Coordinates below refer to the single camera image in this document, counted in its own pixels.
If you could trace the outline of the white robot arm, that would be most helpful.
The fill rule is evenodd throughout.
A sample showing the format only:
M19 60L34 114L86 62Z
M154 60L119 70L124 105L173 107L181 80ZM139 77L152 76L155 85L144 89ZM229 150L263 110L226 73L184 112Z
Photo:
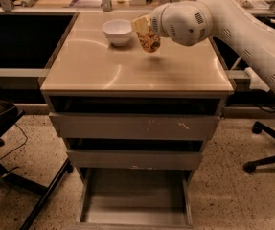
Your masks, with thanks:
M167 3L131 22L137 33L153 32L183 46L213 36L232 48L275 94L275 29L234 0Z

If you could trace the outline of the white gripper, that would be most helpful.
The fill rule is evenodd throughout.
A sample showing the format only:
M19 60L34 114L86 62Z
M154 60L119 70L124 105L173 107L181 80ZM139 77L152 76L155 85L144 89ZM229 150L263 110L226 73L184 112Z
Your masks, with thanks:
M140 16L130 22L133 32L147 34L151 29L159 36L174 38L172 32L172 23L174 15L172 13L172 4L164 4L155 8L150 14Z

